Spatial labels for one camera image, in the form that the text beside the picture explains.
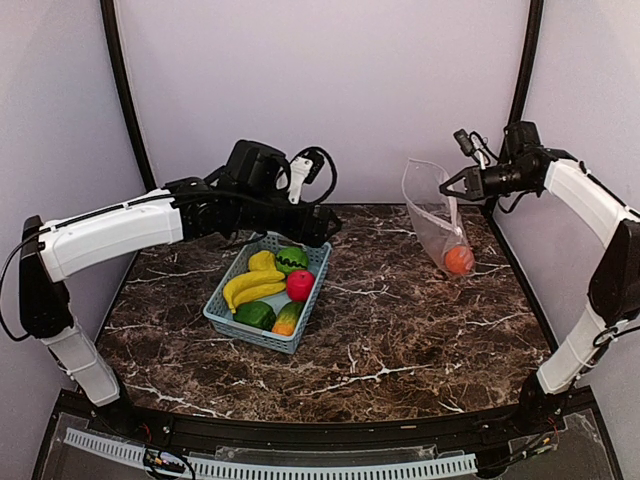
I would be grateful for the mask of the clear zip top bag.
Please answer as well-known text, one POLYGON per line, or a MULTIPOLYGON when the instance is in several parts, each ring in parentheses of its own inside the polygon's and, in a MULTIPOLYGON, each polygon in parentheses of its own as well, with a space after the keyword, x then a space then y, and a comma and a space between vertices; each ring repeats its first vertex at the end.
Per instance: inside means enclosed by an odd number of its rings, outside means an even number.
POLYGON ((411 223, 418 241, 445 274, 451 276, 446 266, 445 254, 457 245, 471 249, 455 198, 446 197, 439 185, 450 178, 438 164, 409 158, 402 176, 401 190, 411 223))

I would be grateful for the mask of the red toy apple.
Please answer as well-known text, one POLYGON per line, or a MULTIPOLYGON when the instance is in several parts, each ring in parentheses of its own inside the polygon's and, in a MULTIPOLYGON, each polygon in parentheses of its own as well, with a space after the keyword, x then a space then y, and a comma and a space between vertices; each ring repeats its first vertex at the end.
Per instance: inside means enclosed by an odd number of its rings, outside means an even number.
POLYGON ((315 276, 308 270, 296 270, 287 277, 286 293, 294 302, 306 302, 315 284, 315 276))

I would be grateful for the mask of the orange toy orange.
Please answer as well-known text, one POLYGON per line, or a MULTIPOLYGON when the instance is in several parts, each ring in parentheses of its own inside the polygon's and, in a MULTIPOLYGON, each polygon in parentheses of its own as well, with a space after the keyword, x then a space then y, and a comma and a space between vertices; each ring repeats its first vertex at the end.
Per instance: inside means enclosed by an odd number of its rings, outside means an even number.
POLYGON ((450 249, 444 257, 447 270, 455 275, 469 274, 475 266, 472 250, 465 245, 457 245, 450 249))

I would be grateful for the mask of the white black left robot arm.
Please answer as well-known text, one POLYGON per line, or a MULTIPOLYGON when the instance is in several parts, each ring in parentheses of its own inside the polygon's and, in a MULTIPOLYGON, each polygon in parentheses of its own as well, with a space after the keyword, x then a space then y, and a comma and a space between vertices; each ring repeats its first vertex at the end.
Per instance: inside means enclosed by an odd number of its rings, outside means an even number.
POLYGON ((320 247, 342 223, 322 200, 292 204, 277 192, 253 195, 225 190, 192 177, 135 199, 66 220, 24 223, 12 255, 19 259, 19 320, 22 340, 40 340, 102 408, 101 417, 120 436, 141 427, 140 412, 123 398, 125 389, 97 352, 70 309, 65 280, 93 265, 148 247, 240 230, 276 232, 320 247))

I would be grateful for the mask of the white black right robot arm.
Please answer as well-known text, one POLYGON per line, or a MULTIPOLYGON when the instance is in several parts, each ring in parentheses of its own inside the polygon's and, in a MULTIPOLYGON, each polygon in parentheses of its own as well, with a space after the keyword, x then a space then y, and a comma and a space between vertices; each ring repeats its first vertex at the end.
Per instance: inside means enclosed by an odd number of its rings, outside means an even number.
POLYGON ((583 313, 536 373, 534 387, 542 394, 565 392, 639 316, 639 213, 595 179, 583 162, 564 150, 540 146, 523 147, 494 166, 467 167, 439 190, 468 201, 547 191, 580 217, 605 248, 583 313))

